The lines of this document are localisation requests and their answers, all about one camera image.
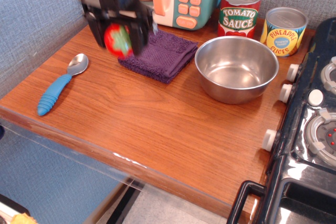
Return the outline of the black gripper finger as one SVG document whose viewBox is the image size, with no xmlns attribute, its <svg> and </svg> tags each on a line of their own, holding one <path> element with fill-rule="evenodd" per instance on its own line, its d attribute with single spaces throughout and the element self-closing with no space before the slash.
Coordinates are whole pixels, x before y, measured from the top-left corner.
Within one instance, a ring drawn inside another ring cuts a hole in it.
<svg viewBox="0 0 336 224">
<path fill-rule="evenodd" d="M 129 36 L 133 54 L 138 56 L 141 54 L 143 48 L 148 44 L 149 32 L 152 30 L 152 24 L 149 22 L 136 23 L 130 22 L 128 24 Z"/>
<path fill-rule="evenodd" d="M 97 44 L 100 47 L 105 48 L 104 33 L 109 26 L 109 21 L 107 19 L 95 19 L 88 15 L 86 16 L 86 20 L 88 21 L 88 25 Z"/>
</svg>

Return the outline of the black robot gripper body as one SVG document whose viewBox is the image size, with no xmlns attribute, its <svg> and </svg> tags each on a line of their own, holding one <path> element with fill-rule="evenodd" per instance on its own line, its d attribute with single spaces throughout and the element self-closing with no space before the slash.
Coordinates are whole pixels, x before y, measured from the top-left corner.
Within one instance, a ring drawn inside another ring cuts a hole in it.
<svg viewBox="0 0 336 224">
<path fill-rule="evenodd" d="M 152 32 L 157 32 L 157 23 L 153 20 L 153 8 L 140 0 L 81 0 L 84 16 L 95 19 L 107 19 L 110 23 L 126 25 L 130 22 L 152 24 Z"/>
</svg>

